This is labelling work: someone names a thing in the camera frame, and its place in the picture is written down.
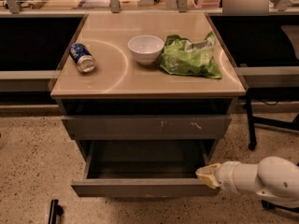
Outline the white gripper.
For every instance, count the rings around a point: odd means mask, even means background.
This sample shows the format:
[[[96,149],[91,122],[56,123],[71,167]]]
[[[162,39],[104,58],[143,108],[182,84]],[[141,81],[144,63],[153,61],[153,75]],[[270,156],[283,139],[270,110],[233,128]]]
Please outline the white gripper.
[[[197,169],[195,174],[202,183],[212,189],[220,187],[224,191],[238,194],[234,171],[239,164],[239,161],[227,161],[223,164],[214,163]]]

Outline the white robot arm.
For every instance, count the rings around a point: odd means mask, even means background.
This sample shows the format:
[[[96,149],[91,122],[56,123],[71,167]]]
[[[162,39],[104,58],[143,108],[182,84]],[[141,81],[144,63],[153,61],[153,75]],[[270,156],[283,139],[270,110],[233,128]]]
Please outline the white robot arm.
[[[280,157],[266,157],[258,164],[227,161],[195,172],[206,186],[230,193],[249,193],[283,208],[299,207],[299,167]]]

